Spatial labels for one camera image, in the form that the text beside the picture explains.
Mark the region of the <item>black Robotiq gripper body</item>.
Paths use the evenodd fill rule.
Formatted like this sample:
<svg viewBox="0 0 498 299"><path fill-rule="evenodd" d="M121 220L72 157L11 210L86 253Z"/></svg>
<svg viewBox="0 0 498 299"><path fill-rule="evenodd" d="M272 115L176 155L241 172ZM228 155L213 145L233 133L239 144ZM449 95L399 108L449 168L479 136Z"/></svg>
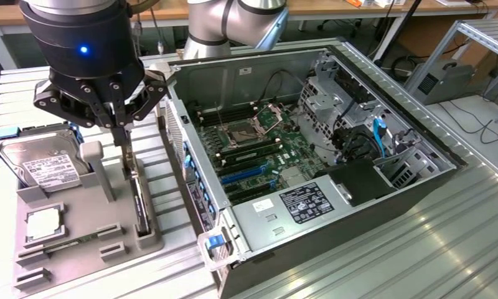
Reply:
<svg viewBox="0 0 498 299"><path fill-rule="evenodd" d="M22 12L46 60L50 81L71 96L86 101L88 85L104 102L113 92L128 99L144 79L144 65L136 56L127 4L80 15L52 14L31 4Z"/></svg>

